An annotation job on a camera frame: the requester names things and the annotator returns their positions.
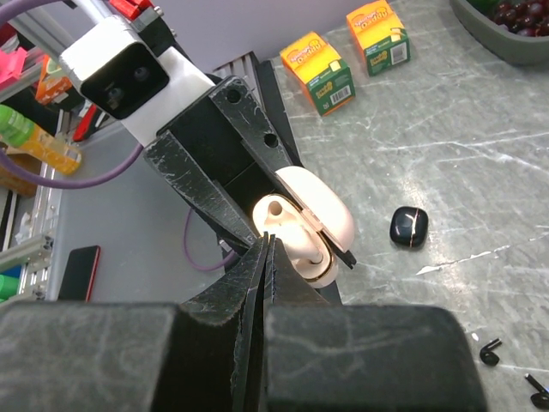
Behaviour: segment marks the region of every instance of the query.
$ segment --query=gray table surface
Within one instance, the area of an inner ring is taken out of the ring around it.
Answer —
[[[84,161],[70,178],[112,170],[135,146],[120,123],[112,124],[83,144]],[[46,298],[57,298],[70,251],[91,245],[101,247],[94,302],[184,302],[201,293],[223,271],[190,267],[182,247],[188,212],[183,198],[142,157],[110,182],[63,191]],[[221,260],[214,231],[197,216],[188,243],[199,264]]]
[[[492,410],[536,410],[532,373],[549,386],[549,73],[488,52],[448,0],[396,0],[413,60],[368,78],[347,27],[325,38],[351,66],[355,101],[326,118],[279,58],[277,80],[305,165],[352,211],[359,263],[338,278],[345,304],[452,311]],[[399,250],[402,205],[430,216],[420,251]],[[500,364],[480,363],[500,337]]]

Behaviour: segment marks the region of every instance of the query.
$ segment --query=smartphone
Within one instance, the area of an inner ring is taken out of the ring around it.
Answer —
[[[99,246],[82,247],[70,252],[57,300],[89,301],[100,253]]]

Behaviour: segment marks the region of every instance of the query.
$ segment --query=earbud case lid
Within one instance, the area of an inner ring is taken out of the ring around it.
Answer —
[[[283,167],[276,177],[303,209],[301,215],[343,252],[354,241],[354,221],[347,206],[316,175],[303,167]]]

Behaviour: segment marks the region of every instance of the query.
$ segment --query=green container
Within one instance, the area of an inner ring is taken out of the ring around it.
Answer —
[[[321,116],[328,114],[354,97],[351,69],[340,58],[338,69],[331,66],[307,83],[307,90]]]
[[[0,299],[7,300],[17,294],[19,279],[11,276],[0,275]]]
[[[20,147],[33,134],[34,122],[11,107],[0,105],[0,140],[12,148]]]
[[[400,33],[400,39],[397,41],[393,41],[392,36],[387,36],[364,49],[368,75],[375,76],[389,67],[410,61],[412,58],[410,38],[405,28],[402,28]]]
[[[500,0],[468,0],[483,15],[487,15]]]

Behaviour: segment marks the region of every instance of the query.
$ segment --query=green bottle cap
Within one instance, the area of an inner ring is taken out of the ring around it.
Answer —
[[[0,299],[9,299],[17,294],[19,279],[6,275],[0,275]]]
[[[0,140],[18,148],[33,134],[34,122],[11,107],[0,105]]]

